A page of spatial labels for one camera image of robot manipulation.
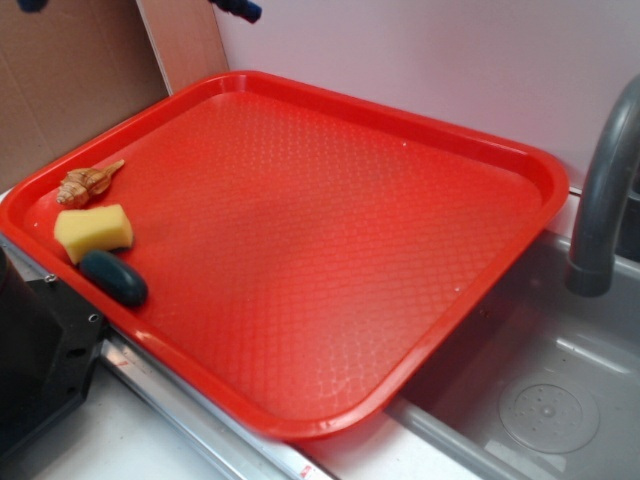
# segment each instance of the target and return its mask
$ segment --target faucet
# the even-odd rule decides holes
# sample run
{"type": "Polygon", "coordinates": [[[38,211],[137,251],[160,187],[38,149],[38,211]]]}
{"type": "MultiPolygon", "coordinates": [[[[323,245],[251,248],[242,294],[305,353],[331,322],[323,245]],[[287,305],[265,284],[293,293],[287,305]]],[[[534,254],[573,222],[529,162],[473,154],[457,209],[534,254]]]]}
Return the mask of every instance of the faucet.
{"type": "Polygon", "coordinates": [[[622,91],[591,160],[565,272],[575,294],[611,287],[614,253],[640,261],[640,75],[622,91]]]}

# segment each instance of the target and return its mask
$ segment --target seashell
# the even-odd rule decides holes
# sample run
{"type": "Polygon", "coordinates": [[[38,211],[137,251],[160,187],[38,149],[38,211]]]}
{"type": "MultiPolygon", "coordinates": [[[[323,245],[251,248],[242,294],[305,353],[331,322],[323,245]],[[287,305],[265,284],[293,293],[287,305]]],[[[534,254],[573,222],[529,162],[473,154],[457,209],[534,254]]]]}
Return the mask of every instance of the seashell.
{"type": "Polygon", "coordinates": [[[80,208],[91,198],[101,194],[109,185],[111,177],[120,167],[124,165],[124,160],[109,165],[106,168],[77,168],[67,173],[58,189],[56,201],[61,205],[80,208]]]}

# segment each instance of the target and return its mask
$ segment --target yellow sponge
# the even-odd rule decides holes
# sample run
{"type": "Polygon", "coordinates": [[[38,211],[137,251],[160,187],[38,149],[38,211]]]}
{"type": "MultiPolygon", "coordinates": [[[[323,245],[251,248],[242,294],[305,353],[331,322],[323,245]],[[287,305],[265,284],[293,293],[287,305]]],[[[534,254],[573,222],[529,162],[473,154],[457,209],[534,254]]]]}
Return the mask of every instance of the yellow sponge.
{"type": "Polygon", "coordinates": [[[54,238],[75,264],[91,250],[131,247],[133,230],[121,205],[90,210],[64,210],[58,214],[54,238]]]}

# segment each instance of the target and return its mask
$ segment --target metal sink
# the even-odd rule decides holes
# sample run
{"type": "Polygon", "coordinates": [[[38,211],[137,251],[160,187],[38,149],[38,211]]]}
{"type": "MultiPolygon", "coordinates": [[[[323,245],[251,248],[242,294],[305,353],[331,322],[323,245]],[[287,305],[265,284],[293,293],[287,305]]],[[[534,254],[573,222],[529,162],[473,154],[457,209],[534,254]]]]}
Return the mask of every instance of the metal sink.
{"type": "Polygon", "coordinates": [[[568,248],[545,232],[389,409],[483,478],[640,478],[640,264],[582,298],[568,248]]]}

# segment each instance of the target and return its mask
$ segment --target white wall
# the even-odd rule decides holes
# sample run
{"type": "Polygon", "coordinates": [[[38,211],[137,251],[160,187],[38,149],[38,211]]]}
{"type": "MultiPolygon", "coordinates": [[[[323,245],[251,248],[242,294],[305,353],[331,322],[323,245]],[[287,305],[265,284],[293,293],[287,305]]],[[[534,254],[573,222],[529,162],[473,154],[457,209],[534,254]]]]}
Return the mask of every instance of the white wall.
{"type": "Polygon", "coordinates": [[[232,70],[254,69],[547,150],[581,185],[640,73],[638,0],[256,0],[216,10],[232,70]]]}

